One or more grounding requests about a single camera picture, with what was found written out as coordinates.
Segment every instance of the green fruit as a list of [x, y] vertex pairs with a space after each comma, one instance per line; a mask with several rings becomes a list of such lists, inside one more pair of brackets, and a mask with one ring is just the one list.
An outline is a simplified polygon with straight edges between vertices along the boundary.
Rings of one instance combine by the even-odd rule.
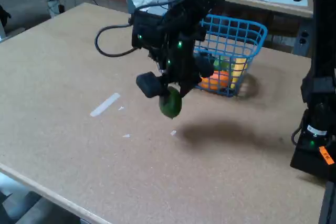
[[227, 62], [227, 61], [225, 61], [225, 60], [221, 60], [220, 62], [221, 62], [221, 63], [220, 63], [220, 65], [219, 65], [219, 59], [218, 59], [218, 58], [215, 59], [215, 61], [214, 61], [214, 68], [215, 68], [215, 70], [216, 70], [216, 71], [221, 71], [221, 70], [226, 70], [226, 71], [228, 71], [229, 68], [230, 68], [230, 63]]
[[159, 107], [165, 116], [173, 119], [178, 116], [182, 108], [182, 98], [177, 89], [173, 87], [168, 87], [170, 95], [160, 96], [159, 98]]

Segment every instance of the yellow banana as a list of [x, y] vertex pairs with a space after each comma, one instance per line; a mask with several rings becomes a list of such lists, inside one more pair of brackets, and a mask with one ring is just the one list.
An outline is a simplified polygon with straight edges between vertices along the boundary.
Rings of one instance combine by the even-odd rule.
[[237, 81], [239, 80], [240, 75], [243, 73], [245, 69], [247, 69], [246, 58], [237, 58], [236, 64], [234, 66], [234, 71], [232, 71], [232, 83], [231, 88], [234, 89]]

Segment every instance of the brown table surface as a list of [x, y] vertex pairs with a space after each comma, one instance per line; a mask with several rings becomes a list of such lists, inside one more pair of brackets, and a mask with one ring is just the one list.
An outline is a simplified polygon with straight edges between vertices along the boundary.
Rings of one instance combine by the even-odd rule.
[[324, 183], [289, 166], [309, 59], [262, 49], [238, 98], [194, 90], [170, 120], [135, 84], [145, 50], [93, 46], [128, 17], [83, 4], [0, 45], [0, 170], [92, 223], [317, 223]]

